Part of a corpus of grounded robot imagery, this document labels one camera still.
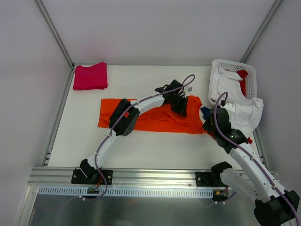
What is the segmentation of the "orange t shirt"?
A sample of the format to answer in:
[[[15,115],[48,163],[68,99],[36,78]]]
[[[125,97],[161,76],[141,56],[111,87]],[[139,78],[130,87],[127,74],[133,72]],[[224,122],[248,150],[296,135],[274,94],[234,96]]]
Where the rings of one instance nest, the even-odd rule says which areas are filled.
[[[120,101],[121,99],[117,98],[106,98],[101,100],[97,125],[99,128],[108,128],[109,118]],[[151,109],[139,116],[135,130],[188,134],[206,133],[200,118],[201,106],[201,99],[190,95],[188,96],[186,117],[174,113],[170,105]]]

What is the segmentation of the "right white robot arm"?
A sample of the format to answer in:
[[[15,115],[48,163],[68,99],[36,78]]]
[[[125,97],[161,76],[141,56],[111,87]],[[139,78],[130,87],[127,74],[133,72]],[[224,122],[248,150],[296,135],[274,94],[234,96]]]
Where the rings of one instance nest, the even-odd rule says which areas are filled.
[[[240,130],[231,127],[226,109],[217,107],[202,110],[204,130],[240,165],[248,177],[244,179],[224,161],[211,168],[210,182],[215,186],[229,186],[241,197],[249,199],[254,204],[255,218],[262,226],[283,226],[293,220],[299,226],[299,195],[294,190],[288,191],[268,171],[253,152],[248,138]]]

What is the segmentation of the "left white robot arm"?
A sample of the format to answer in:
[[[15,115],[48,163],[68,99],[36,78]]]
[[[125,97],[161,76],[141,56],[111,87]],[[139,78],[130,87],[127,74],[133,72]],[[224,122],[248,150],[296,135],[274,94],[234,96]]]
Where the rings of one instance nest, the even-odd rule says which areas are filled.
[[[169,85],[156,88],[147,97],[132,101],[122,99],[109,118],[109,127],[104,140],[88,158],[81,161],[79,170],[82,178],[89,184],[97,181],[98,170],[102,167],[110,146],[119,137],[128,136],[143,113],[169,105],[173,112],[186,117],[188,103],[184,92],[186,86],[188,84],[181,84],[177,80],[173,80]]]

